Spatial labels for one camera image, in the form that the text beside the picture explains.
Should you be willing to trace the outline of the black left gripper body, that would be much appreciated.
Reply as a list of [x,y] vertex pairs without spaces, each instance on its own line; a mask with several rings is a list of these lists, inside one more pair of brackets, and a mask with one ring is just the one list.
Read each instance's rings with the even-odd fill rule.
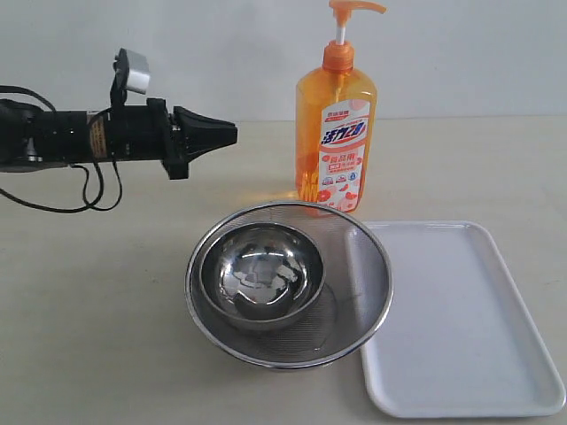
[[89,147],[98,160],[158,160],[169,179],[187,179],[190,160],[183,133],[187,113],[181,106],[169,112],[160,98],[112,108],[89,119]]

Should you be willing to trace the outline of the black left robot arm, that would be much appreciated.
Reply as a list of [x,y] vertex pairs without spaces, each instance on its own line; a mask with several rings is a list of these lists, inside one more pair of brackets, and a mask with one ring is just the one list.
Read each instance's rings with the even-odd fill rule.
[[25,173],[72,164],[159,161],[171,180],[189,176],[192,160],[237,142],[237,126],[160,98],[94,112],[43,111],[1,102],[1,169]]

